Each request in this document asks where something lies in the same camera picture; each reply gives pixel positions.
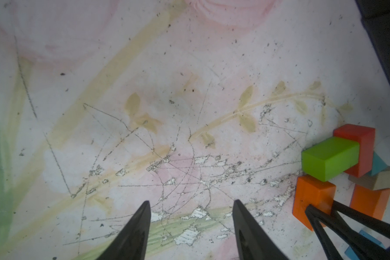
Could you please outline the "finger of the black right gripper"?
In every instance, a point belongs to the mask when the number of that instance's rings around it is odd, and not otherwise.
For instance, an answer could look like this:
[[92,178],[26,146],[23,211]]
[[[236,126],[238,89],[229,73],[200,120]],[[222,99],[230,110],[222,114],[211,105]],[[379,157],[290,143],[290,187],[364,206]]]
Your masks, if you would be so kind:
[[[361,212],[358,212],[348,206],[345,206],[338,201],[333,202],[333,206],[331,208],[331,216],[336,218],[335,214],[337,212],[341,212],[344,215],[350,217],[351,219],[359,222],[360,224],[363,224],[364,226],[384,235],[385,237],[390,239],[390,224],[385,223],[381,220],[378,220],[376,218],[370,217],[366,214],[363,214]],[[350,227],[347,226],[347,224],[340,224],[339,227],[336,227],[333,229],[334,232],[339,235],[341,238],[343,238],[346,242],[346,237],[349,238],[349,235],[347,234],[350,231],[355,232]]]
[[329,238],[328,234],[326,233],[324,227],[328,227],[332,231],[334,231],[334,228],[338,228],[340,224],[347,224],[344,219],[340,216],[341,212],[337,212],[335,214],[336,218],[330,215],[320,211],[319,209],[315,208],[312,205],[309,205],[306,210],[305,214],[307,218],[309,219],[317,238],[319,239],[323,250],[329,260],[341,260],[342,257],[340,256],[338,250],[336,249],[334,243]]

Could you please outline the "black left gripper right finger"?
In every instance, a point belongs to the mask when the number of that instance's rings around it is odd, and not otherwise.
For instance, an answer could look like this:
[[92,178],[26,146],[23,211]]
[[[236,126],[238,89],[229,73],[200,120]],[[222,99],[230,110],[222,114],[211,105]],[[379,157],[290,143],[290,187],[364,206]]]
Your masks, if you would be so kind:
[[232,218],[238,254],[241,260],[287,259],[238,199],[234,201]]

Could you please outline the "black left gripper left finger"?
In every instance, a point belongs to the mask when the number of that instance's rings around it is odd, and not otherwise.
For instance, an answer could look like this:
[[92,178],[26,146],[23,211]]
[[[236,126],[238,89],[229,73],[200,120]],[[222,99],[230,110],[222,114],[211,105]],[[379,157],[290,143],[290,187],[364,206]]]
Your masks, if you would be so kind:
[[144,201],[97,260],[144,260],[151,224],[151,207]]

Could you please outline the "light blue block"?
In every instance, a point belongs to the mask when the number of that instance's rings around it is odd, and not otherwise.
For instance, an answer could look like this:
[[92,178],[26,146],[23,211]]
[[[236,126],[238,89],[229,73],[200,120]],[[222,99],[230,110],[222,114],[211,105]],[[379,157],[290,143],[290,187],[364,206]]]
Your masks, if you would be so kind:
[[384,245],[366,231],[361,230],[358,234],[350,231],[347,234],[349,247],[345,255],[351,260],[380,260],[388,256]]

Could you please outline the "orange rectangular block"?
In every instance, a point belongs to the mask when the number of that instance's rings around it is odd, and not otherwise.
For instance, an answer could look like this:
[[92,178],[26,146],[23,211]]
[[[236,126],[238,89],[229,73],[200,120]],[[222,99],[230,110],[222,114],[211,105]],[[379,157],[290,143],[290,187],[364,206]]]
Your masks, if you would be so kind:
[[382,220],[389,197],[390,188],[372,191],[360,185],[355,185],[349,206],[365,215]]

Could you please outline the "natural wood rectangular block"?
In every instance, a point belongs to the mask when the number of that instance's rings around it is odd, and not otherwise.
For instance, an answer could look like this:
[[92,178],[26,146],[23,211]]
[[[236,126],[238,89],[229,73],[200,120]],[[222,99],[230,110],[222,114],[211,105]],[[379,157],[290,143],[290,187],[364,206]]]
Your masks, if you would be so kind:
[[365,174],[360,178],[350,175],[348,179],[356,185],[375,191],[390,188],[390,166],[376,175]]

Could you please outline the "green rectangular block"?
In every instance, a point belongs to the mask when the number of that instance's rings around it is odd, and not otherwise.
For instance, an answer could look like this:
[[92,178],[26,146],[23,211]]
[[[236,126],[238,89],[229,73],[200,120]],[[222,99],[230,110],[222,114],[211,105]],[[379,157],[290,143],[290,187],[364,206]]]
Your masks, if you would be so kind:
[[304,173],[327,182],[359,162],[360,144],[356,141],[331,137],[302,151]]

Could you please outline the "red rectangular block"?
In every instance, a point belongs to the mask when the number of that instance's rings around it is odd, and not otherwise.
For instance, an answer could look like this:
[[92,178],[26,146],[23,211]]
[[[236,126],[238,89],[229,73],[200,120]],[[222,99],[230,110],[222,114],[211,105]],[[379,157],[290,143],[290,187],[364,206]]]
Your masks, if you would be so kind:
[[359,161],[345,172],[350,176],[362,177],[372,170],[375,129],[353,124],[343,125],[333,131],[333,136],[356,141],[360,145]]

